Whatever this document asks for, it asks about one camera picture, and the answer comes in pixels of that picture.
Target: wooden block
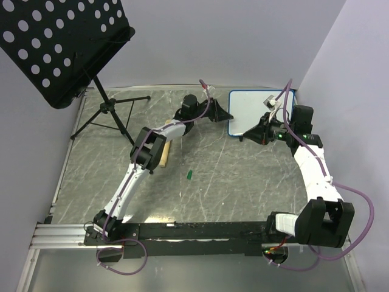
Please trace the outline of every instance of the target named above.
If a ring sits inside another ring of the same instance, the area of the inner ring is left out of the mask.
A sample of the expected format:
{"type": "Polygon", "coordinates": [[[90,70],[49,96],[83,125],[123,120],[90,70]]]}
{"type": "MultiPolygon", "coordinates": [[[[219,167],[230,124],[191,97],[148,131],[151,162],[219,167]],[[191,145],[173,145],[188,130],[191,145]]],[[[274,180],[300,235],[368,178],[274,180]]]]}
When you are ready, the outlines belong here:
{"type": "MultiPolygon", "coordinates": [[[[170,122],[171,122],[171,120],[167,120],[165,122],[165,124],[168,124],[170,122]]],[[[164,146],[164,151],[162,152],[162,157],[159,161],[159,166],[161,166],[161,167],[166,167],[166,163],[168,161],[169,149],[170,149],[170,142],[171,141],[167,142],[164,146]]]]}

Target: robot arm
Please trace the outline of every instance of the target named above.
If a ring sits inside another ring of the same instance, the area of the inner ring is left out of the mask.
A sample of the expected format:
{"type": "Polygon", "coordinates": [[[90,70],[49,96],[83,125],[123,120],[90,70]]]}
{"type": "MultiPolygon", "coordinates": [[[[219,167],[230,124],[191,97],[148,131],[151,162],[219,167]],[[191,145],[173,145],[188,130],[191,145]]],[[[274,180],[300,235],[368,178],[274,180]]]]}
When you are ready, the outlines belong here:
{"type": "Polygon", "coordinates": [[[220,107],[216,99],[210,98],[199,103],[196,96],[189,94],[184,97],[181,108],[176,111],[169,124],[153,130],[144,127],[140,131],[131,150],[131,163],[125,177],[108,204],[94,217],[94,229],[97,232],[105,232],[105,236],[110,237],[117,230],[140,183],[147,174],[153,174],[153,170],[159,165],[165,143],[186,135],[193,128],[194,122],[182,122],[193,120],[200,115],[208,117],[212,122],[233,119],[233,116],[220,107]]]}
{"type": "Polygon", "coordinates": [[[302,245],[342,247],[354,216],[351,203],[343,201],[337,189],[332,185],[329,175],[323,172],[317,161],[319,158],[329,173],[324,149],[320,137],[311,134],[313,109],[308,106],[295,105],[290,127],[304,140],[317,155],[314,156],[306,147],[300,145],[285,129],[282,122],[271,113],[266,113],[258,125],[243,134],[258,144],[266,145],[274,140],[285,141],[296,160],[307,193],[308,203],[300,215],[285,212],[272,212],[267,218],[268,232],[282,232],[292,235],[302,245]]]}
{"type": "MultiPolygon", "coordinates": [[[[165,139],[165,143],[173,140],[174,138],[178,138],[184,135],[185,133],[185,125],[184,124],[177,124],[179,123],[179,120],[172,120],[170,124],[173,124],[171,127],[168,127],[166,130],[163,130],[161,132],[155,131],[154,134],[158,134],[165,139]]],[[[112,210],[111,217],[116,217],[117,220],[122,221],[123,217],[125,216],[125,212],[127,210],[128,204],[133,198],[137,188],[139,187],[140,183],[147,177],[147,175],[152,172],[152,170],[138,167],[135,168],[134,163],[130,163],[128,166],[128,170],[126,172],[125,177],[123,178],[122,182],[119,185],[119,188],[116,190],[116,193],[112,197],[112,199],[109,201],[109,203],[104,207],[104,210],[106,213],[108,213],[110,210],[112,210]],[[114,207],[115,199],[120,198],[119,204],[114,207]]]]}

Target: gray marble surface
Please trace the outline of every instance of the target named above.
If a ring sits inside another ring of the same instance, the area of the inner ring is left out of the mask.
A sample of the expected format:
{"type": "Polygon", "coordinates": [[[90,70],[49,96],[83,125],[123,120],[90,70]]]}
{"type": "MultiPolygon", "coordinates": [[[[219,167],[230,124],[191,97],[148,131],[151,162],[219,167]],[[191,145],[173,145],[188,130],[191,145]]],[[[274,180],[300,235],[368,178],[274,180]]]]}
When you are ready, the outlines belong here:
{"type": "MultiPolygon", "coordinates": [[[[217,88],[214,97],[228,107],[231,88],[217,88]]],[[[186,94],[199,101],[201,87],[108,91],[126,99],[150,95],[136,102],[128,126],[135,139],[144,126],[158,127],[171,119],[186,94]]],[[[102,102],[90,90],[81,115],[83,124],[102,102]]],[[[117,105],[126,121],[131,104],[117,105]]],[[[110,115],[96,122],[115,126],[110,115]]],[[[76,138],[67,163],[53,223],[84,223],[104,208],[118,188],[129,164],[131,144],[119,131],[89,126],[76,138]]],[[[133,222],[257,221],[272,211],[299,212],[306,191],[298,166],[282,142],[267,146],[227,135],[227,122],[196,122],[183,138],[171,143],[167,166],[147,177],[127,213],[133,222]],[[191,180],[187,179],[193,171],[191,180]]]]}

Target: small whiteboard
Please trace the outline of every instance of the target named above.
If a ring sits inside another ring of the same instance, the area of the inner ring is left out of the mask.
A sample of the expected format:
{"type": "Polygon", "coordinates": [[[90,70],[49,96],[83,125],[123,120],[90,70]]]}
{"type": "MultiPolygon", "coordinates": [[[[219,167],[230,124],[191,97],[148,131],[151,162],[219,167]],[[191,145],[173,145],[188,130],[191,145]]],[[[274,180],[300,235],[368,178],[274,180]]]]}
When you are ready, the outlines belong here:
{"type": "MultiPolygon", "coordinates": [[[[241,136],[260,121],[261,116],[270,111],[263,102],[270,96],[279,95],[281,90],[259,89],[259,90],[233,90],[229,95],[229,113],[233,120],[229,120],[228,134],[232,137],[241,136]]],[[[284,103],[285,93],[280,97],[284,103]]],[[[287,96],[287,111],[292,114],[294,104],[294,91],[290,90],[287,96]]],[[[284,121],[282,109],[277,113],[277,119],[284,121]]]]}

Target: music stand tripod legs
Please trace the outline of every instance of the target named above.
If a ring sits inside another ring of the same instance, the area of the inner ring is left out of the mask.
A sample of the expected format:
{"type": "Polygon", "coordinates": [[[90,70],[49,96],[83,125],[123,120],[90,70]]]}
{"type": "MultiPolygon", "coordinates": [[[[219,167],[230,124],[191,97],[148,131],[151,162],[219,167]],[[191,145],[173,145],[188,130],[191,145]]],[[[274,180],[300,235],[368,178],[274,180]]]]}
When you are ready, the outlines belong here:
{"type": "Polygon", "coordinates": [[[91,124],[91,125],[96,125],[96,126],[100,126],[100,127],[105,127],[105,128],[110,128],[110,129],[114,129],[114,130],[119,130],[121,132],[121,134],[125,135],[128,138],[128,140],[130,141],[130,143],[134,145],[134,140],[132,139],[131,135],[128,133],[128,130],[127,130],[127,126],[128,126],[128,122],[129,122],[129,117],[131,116],[131,113],[133,111],[134,102],[136,100],[145,100],[145,99],[146,100],[150,100],[151,97],[150,96],[144,96],[144,97],[136,97],[136,98],[133,98],[133,99],[123,99],[123,100],[109,99],[108,96],[106,95],[106,93],[104,91],[104,88],[103,88],[102,84],[100,83],[100,81],[99,81],[97,76],[95,78],[93,78],[93,81],[95,81],[96,87],[97,87],[98,91],[100,92],[100,94],[102,95],[104,102],[100,104],[100,109],[84,125],[82,125],[77,130],[77,132],[75,132],[71,136],[71,139],[74,140],[78,136],[78,134],[80,134],[89,124],[91,124]],[[117,113],[115,111],[115,104],[116,103],[125,103],[125,102],[132,102],[133,103],[131,105],[131,109],[130,109],[129,114],[128,114],[128,119],[127,119],[126,126],[124,126],[124,124],[122,123],[122,121],[120,120],[119,116],[117,115],[117,113]],[[106,125],[100,125],[99,123],[93,123],[94,119],[96,117],[98,117],[98,115],[101,114],[101,113],[103,113],[103,114],[110,113],[111,116],[115,120],[117,128],[109,127],[109,126],[106,126],[106,125]]]}

